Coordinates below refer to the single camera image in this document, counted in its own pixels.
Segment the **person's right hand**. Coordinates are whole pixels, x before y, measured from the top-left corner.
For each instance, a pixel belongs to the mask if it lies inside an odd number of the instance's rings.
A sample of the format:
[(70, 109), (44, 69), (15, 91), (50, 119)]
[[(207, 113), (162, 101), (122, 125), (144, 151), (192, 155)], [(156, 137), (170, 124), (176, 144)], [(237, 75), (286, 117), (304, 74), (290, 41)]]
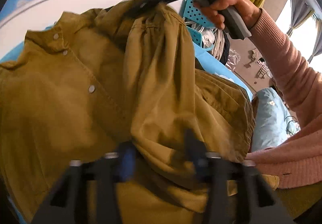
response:
[(255, 6), (250, 0), (216, 0), (208, 7), (201, 7), (197, 1), (194, 1), (194, 6), (201, 10), (202, 14), (216, 28), (221, 30), (225, 29), (225, 17), (219, 11), (223, 11), (230, 6), (234, 7), (240, 14), (248, 30), (254, 27), (261, 15), (261, 9)]

